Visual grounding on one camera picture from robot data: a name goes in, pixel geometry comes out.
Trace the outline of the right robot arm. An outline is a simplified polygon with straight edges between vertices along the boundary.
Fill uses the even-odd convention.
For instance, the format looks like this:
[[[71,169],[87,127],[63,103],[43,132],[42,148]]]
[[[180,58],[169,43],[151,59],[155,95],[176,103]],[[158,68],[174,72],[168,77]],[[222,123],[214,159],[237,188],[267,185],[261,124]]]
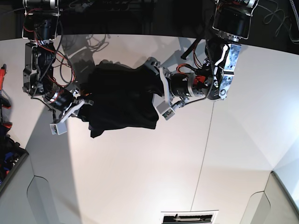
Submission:
[[[76,116],[84,105],[93,101],[77,98],[77,88],[69,86],[75,81],[71,72],[69,83],[62,85],[54,78],[54,63],[61,58],[60,66],[71,68],[68,57],[54,46],[57,31],[63,31],[60,21],[60,1],[25,0],[22,37],[28,40],[25,45],[25,68],[23,70],[23,91],[33,100],[42,102],[52,112],[54,123]]]

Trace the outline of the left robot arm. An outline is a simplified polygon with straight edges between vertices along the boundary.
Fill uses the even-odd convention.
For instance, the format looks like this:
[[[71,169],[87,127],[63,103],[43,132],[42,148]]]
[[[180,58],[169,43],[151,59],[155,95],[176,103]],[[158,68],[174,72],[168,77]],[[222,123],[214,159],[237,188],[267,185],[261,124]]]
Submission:
[[[182,63],[171,72],[154,58],[146,62],[163,84],[161,99],[154,100],[161,114],[171,116],[176,109],[193,102],[224,100],[227,97],[242,47],[239,40],[248,39],[257,5],[257,0],[215,2],[215,13],[210,21],[216,33],[206,40],[203,63],[194,55],[194,65]]]

